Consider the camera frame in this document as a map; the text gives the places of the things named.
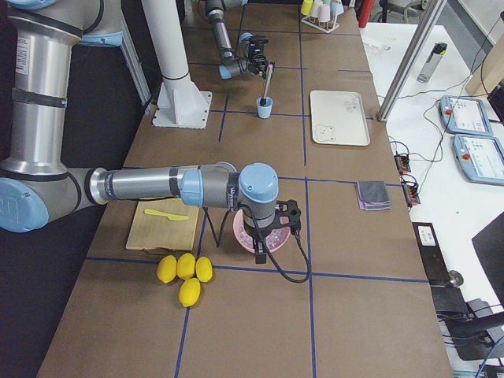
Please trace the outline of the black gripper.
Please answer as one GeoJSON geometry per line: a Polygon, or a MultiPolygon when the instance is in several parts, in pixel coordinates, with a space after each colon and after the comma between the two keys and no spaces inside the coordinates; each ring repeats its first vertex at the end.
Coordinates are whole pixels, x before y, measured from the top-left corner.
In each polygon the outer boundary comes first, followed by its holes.
{"type": "Polygon", "coordinates": [[[273,233],[289,228],[295,235],[301,229],[301,210],[295,200],[277,200],[274,205],[253,205],[251,238],[257,265],[266,263],[266,239],[273,233]]]}
{"type": "Polygon", "coordinates": [[[246,48],[247,69],[254,75],[272,75],[275,67],[265,55],[265,46],[269,39],[263,35],[252,35],[246,48]]]}

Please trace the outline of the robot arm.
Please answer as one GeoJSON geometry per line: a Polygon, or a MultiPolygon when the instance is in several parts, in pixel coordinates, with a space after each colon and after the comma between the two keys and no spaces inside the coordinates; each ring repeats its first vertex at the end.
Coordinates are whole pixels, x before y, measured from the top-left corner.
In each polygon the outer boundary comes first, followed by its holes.
{"type": "Polygon", "coordinates": [[[224,14],[226,11],[238,7],[244,7],[248,1],[206,1],[205,16],[213,30],[213,36],[217,44],[220,77],[229,80],[243,73],[259,75],[263,80],[272,78],[275,63],[265,56],[265,45],[269,39],[263,35],[253,35],[249,32],[239,37],[239,51],[235,52],[228,35],[224,14]]]}
{"type": "MultiPolygon", "coordinates": [[[[62,160],[71,167],[119,169],[125,162],[144,160],[153,165],[162,154],[182,152],[182,140],[167,137],[165,129],[143,127],[143,109],[122,53],[117,48],[75,48],[70,68],[70,103],[63,135],[62,160]]],[[[99,256],[153,260],[166,252],[120,250],[129,220],[114,235],[101,229],[108,214],[92,206],[28,233],[1,232],[1,270],[79,269],[93,240],[104,239],[111,246],[99,256]]]]}

